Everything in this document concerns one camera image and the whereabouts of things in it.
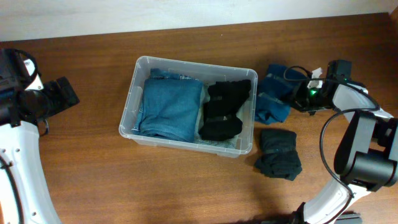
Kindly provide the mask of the blue taped clothing bundle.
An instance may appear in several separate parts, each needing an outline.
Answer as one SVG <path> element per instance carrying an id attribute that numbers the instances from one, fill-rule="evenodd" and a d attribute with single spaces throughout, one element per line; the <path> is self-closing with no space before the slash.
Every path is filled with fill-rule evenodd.
<path id="1" fill-rule="evenodd" d="M 302 72 L 288 69 L 285 65 L 270 64 L 263 80 L 258 83 L 256 96 L 255 121 L 263 124 L 283 123 L 290 114 L 290 105 L 285 98 L 289 97 L 294 89 L 300 85 L 293 80 L 306 78 Z"/>

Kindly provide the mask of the small black clothing bundle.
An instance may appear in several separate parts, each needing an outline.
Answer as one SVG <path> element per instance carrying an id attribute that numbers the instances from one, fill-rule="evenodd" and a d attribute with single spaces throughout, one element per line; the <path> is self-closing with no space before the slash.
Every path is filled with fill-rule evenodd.
<path id="1" fill-rule="evenodd" d="M 295 180 L 302 171 L 296 138 L 297 134 L 293 131 L 263 129 L 259 141 L 261 157 L 256 160 L 254 167 L 266 177 Z"/>

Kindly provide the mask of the black taped clothing bundle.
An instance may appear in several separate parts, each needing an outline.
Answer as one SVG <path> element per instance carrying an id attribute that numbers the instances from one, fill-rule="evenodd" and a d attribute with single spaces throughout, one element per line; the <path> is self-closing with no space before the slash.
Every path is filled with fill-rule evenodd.
<path id="1" fill-rule="evenodd" d="M 237 117 L 249 98 L 250 80 L 216 82 L 208 87 L 210 100 L 203 105 L 203 126 L 198 131 L 203 140 L 225 141 L 240 134 L 243 122 Z"/>

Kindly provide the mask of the light blue jeans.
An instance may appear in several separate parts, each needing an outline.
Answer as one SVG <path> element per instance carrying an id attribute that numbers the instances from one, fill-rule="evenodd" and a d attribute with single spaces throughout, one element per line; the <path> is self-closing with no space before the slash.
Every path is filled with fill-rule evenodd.
<path id="1" fill-rule="evenodd" d="M 204 103 L 206 103 L 210 100 L 210 96 L 208 94 L 208 87 L 209 87 L 209 85 L 204 84 L 202 91 L 201 91 L 200 109 L 198 110 L 198 114 L 197 114 L 197 121 L 196 121 L 196 125 L 195 125 L 195 134 L 194 134 L 193 142 L 195 144 L 206 144 L 209 146 L 235 149 L 237 142 L 238 142 L 238 135 L 235 135 L 234 137 L 224 140 L 224 141 L 211 141 L 211 140 L 203 140 L 198 133 L 204 124 L 204 121 L 203 121 L 204 107 L 203 107 L 203 105 L 204 105 Z"/>

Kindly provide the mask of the dark blue jeans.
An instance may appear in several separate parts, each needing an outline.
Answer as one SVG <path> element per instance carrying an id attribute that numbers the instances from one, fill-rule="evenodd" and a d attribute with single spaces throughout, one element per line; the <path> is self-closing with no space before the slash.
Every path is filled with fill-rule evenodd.
<path id="1" fill-rule="evenodd" d="M 150 70 L 134 134 L 193 142 L 203 82 L 159 68 Z"/>

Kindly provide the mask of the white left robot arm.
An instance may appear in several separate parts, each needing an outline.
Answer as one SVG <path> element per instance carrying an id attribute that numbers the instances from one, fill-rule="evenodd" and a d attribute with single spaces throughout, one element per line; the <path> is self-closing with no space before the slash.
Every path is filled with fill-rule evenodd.
<path id="1" fill-rule="evenodd" d="M 40 160 L 39 123 L 79 104 L 69 81 L 42 83 L 23 50 L 1 49 L 1 222 L 60 223 Z"/>

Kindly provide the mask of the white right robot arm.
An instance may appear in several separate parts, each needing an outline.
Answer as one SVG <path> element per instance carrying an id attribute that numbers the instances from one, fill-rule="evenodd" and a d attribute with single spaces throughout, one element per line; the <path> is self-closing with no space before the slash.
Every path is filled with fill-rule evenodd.
<path id="1" fill-rule="evenodd" d="M 332 60 L 324 78 L 304 69 L 305 76 L 296 81 L 298 86 L 287 99 L 300 112 L 336 112 L 323 125 L 319 140 L 331 180 L 315 198 L 299 206 L 290 223 L 362 223 L 360 214 L 347 209 L 397 182 L 397 118 L 385 112 L 362 83 L 351 79 L 351 66 L 347 60 Z M 349 125 L 330 167 L 324 158 L 324 135 L 341 115 Z"/>

